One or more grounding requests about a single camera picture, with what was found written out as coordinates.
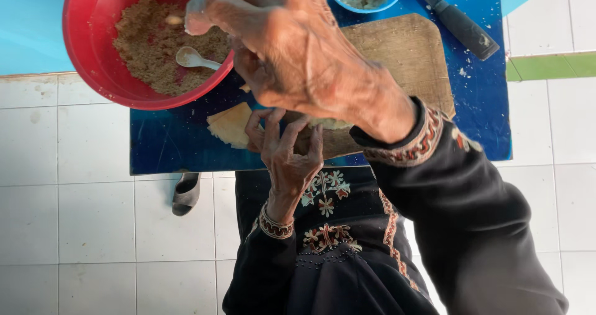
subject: gray sandal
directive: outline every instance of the gray sandal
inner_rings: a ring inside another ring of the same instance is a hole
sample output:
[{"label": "gray sandal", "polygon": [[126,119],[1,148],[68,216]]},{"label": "gray sandal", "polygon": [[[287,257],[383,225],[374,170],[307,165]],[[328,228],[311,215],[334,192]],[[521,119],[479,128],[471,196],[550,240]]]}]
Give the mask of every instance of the gray sandal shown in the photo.
[{"label": "gray sandal", "polygon": [[174,189],[172,213],[184,216],[197,204],[201,187],[200,173],[183,173]]}]

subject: embroidered sleeve cuff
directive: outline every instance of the embroidered sleeve cuff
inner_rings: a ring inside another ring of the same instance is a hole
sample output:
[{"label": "embroidered sleeve cuff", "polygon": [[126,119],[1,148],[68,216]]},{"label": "embroidered sleeve cuff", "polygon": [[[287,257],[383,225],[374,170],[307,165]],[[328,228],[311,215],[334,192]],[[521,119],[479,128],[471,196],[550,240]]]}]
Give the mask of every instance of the embroidered sleeve cuff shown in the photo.
[{"label": "embroidered sleeve cuff", "polygon": [[265,212],[267,204],[269,204],[269,201],[263,205],[263,208],[261,208],[261,212],[259,214],[259,226],[261,227],[261,230],[275,239],[289,238],[294,232],[294,222],[291,224],[279,224],[277,222],[273,222]]},{"label": "embroidered sleeve cuff", "polygon": [[437,148],[443,121],[447,118],[440,112],[428,108],[417,97],[412,101],[418,107],[418,118],[412,132],[402,141],[387,144],[367,135],[360,128],[353,127],[350,134],[363,147],[369,162],[378,161],[396,167],[413,167],[430,158]]}]

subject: black dress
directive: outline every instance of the black dress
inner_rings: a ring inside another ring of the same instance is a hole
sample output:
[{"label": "black dress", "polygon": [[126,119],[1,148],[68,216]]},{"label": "black dress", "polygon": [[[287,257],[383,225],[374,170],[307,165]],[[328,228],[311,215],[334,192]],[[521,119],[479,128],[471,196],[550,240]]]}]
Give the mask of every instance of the black dress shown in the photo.
[{"label": "black dress", "polygon": [[266,171],[236,172],[241,245],[227,314],[437,314],[413,265],[404,218],[451,314],[564,314],[536,257],[530,209],[481,146],[417,98],[402,142],[351,130],[371,167],[324,168],[293,226],[262,209]]}]

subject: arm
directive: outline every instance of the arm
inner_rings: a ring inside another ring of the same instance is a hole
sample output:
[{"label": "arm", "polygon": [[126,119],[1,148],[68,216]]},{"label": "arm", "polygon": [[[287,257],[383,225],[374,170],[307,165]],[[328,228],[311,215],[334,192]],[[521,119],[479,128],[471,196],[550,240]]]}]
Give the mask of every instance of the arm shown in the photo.
[{"label": "arm", "polygon": [[530,208],[504,183],[481,146],[446,116],[419,109],[402,141],[352,129],[378,185],[414,221],[416,240],[441,301],[453,314],[563,314],[567,300],[540,266]]},{"label": "arm", "polygon": [[[367,148],[380,187],[414,220],[425,266],[451,311],[566,309],[534,254],[519,191],[449,121],[435,116],[440,127],[428,132],[430,112],[346,40],[326,0],[193,0],[187,31],[211,24],[233,36],[234,68],[261,105],[362,130],[353,137]],[[421,141],[422,130],[433,145]],[[272,218],[291,216],[294,202],[274,201]]]},{"label": "arm", "polygon": [[[261,153],[269,170],[271,190],[253,231],[238,251],[234,277],[223,299],[227,314],[282,314],[288,282],[296,265],[294,210],[302,193],[323,166],[323,130],[313,130],[309,154],[294,154],[298,133],[308,117],[289,124],[279,138],[283,109],[256,110],[245,132],[249,149]],[[265,118],[265,129],[259,126]]]},{"label": "arm", "polygon": [[272,224],[262,209],[255,226],[238,251],[234,277],[223,298],[226,314],[284,312],[287,283],[296,264],[293,223]]}]

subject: brown crumbly filling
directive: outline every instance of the brown crumbly filling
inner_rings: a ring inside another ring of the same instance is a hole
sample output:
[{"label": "brown crumbly filling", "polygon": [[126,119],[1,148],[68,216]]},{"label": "brown crumbly filling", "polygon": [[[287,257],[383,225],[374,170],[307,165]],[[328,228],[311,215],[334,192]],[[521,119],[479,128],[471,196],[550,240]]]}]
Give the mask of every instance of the brown crumbly filling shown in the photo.
[{"label": "brown crumbly filling", "polygon": [[203,58],[219,63],[230,49],[228,34],[219,27],[202,36],[190,36],[184,32],[184,25],[166,23],[170,15],[184,18],[184,11],[175,4],[139,0],[122,11],[113,44],[133,77],[160,94],[178,96],[197,88],[214,73],[210,68],[184,68],[176,63],[181,47],[190,46]]}]

